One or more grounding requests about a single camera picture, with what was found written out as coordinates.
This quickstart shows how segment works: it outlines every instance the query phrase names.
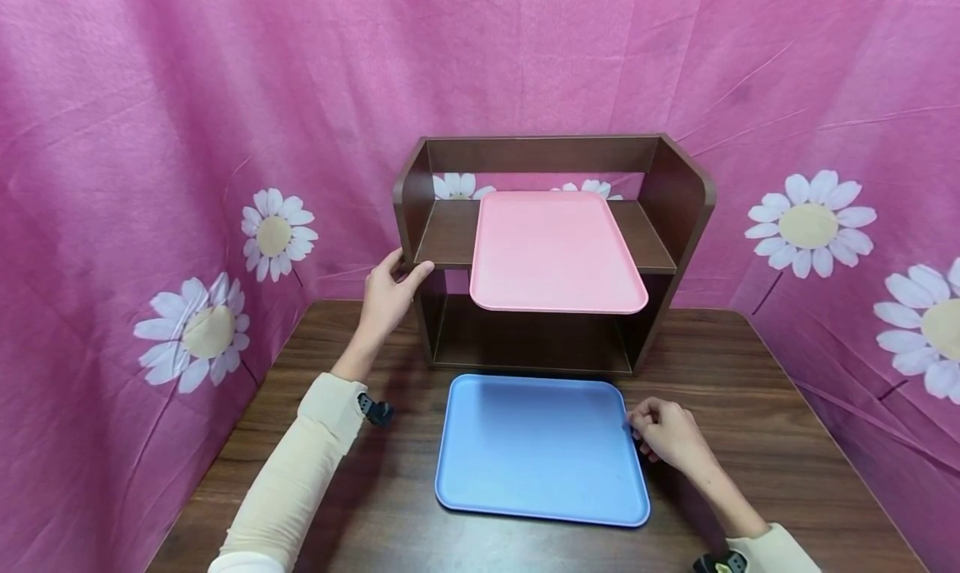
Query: daisy print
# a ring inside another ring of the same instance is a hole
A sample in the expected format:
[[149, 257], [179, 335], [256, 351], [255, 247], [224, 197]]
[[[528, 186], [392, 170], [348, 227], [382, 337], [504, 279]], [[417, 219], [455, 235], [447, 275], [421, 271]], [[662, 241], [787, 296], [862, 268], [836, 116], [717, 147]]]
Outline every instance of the daisy print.
[[240, 366], [240, 352], [250, 346], [245, 333], [250, 316], [243, 313], [239, 279], [230, 284], [222, 272], [206, 288], [191, 277], [178, 294], [160, 291], [150, 306], [159, 317], [133, 327], [137, 338], [157, 342], [140, 356], [140, 366], [149, 370], [147, 383], [159, 386], [178, 379], [177, 390], [188, 394], [208, 375], [219, 386], [227, 373]]
[[444, 173], [443, 177], [433, 176], [433, 194], [442, 201], [478, 201], [484, 194], [496, 192], [493, 186], [478, 187], [478, 180], [472, 173]]
[[873, 313], [897, 329], [877, 336], [884, 351], [894, 353], [894, 369], [923, 376], [923, 387], [938, 398], [960, 404], [960, 258], [947, 275], [914, 265], [906, 276], [886, 278], [896, 302], [874, 304]]
[[[558, 190], [563, 190], [564, 192], [578, 192], [578, 188], [574, 183], [564, 183], [563, 188], [552, 188], [552, 189], [555, 192], [557, 192]], [[619, 194], [614, 194], [613, 196], [611, 196], [610, 192], [612, 189], [613, 187], [611, 186], [610, 183], [600, 182], [599, 180], [586, 180], [585, 182], [583, 182], [582, 186], [580, 186], [579, 191], [580, 192], [596, 192], [597, 194], [604, 197], [604, 199], [608, 201], [623, 200], [623, 197], [620, 196]]]
[[820, 277], [830, 277], [834, 260], [855, 267], [859, 257], [873, 250], [873, 241], [860, 227], [876, 221], [877, 212], [851, 207], [861, 189], [857, 182], [840, 183], [836, 171], [820, 171], [809, 182], [791, 175], [785, 196], [767, 194], [750, 209], [747, 215], [757, 225], [744, 235], [760, 239], [753, 252], [769, 257], [774, 269], [792, 266], [794, 275], [803, 279], [812, 267]]
[[254, 207], [242, 208], [242, 232], [250, 239], [242, 247], [247, 258], [247, 271], [257, 269], [257, 281], [263, 282], [270, 272], [276, 282], [293, 270], [293, 262], [303, 260], [313, 251], [317, 233], [305, 224], [313, 221], [313, 213], [303, 210], [303, 201], [296, 196], [286, 199], [277, 188], [260, 190], [253, 195]]

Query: wooden shelf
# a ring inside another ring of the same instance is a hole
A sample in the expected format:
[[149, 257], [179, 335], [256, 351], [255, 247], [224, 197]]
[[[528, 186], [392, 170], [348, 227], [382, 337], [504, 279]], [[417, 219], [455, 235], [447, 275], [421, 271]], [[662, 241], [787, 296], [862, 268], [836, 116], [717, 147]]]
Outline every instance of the wooden shelf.
[[[433, 176], [449, 171], [642, 173], [636, 201], [608, 201], [650, 301], [631, 315], [488, 311], [449, 294], [447, 269], [469, 270], [479, 201], [441, 201]], [[431, 366], [631, 375], [707, 225], [716, 193], [709, 176], [662, 133], [610, 137], [421, 138], [393, 184], [393, 212], [407, 267], [437, 266], [414, 310]]]
[[[677, 268], [639, 202], [607, 201], [640, 272], [673, 274]], [[478, 233], [480, 201], [435, 201], [415, 263], [437, 269], [469, 269]]]
[[463, 294], [447, 296], [433, 360], [468, 369], [633, 371], [614, 315], [488, 311]]

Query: cream long-sleeve shirt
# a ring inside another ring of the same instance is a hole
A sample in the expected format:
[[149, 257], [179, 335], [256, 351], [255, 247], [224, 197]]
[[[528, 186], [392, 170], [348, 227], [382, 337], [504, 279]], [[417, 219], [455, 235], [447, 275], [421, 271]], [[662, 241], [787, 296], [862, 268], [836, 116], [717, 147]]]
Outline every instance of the cream long-sleeve shirt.
[[[208, 573], [292, 570], [333, 472], [363, 423], [358, 396], [366, 390], [330, 373], [316, 379], [297, 409], [297, 419], [253, 481]], [[777, 524], [757, 539], [727, 543], [745, 556], [744, 573], [820, 571]]]

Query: lower shelf compartment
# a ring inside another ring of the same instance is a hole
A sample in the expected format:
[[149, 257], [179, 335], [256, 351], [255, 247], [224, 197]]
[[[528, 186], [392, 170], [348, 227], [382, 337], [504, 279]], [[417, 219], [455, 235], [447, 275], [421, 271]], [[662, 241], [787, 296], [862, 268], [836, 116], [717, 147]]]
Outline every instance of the lower shelf compartment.
[[488, 311], [451, 294], [434, 347], [435, 366], [629, 376], [618, 316]]

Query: left hand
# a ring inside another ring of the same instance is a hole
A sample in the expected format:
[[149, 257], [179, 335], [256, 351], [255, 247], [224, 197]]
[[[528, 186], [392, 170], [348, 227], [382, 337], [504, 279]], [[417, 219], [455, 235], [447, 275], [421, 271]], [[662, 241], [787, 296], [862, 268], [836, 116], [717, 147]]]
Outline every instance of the left hand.
[[372, 346], [382, 345], [393, 328], [397, 327], [410, 308], [419, 284], [433, 271], [433, 263], [423, 262], [410, 271], [403, 281], [394, 282], [393, 272], [397, 270], [402, 257], [403, 249], [399, 247], [387, 255], [367, 276], [360, 325], [357, 326], [355, 338]]

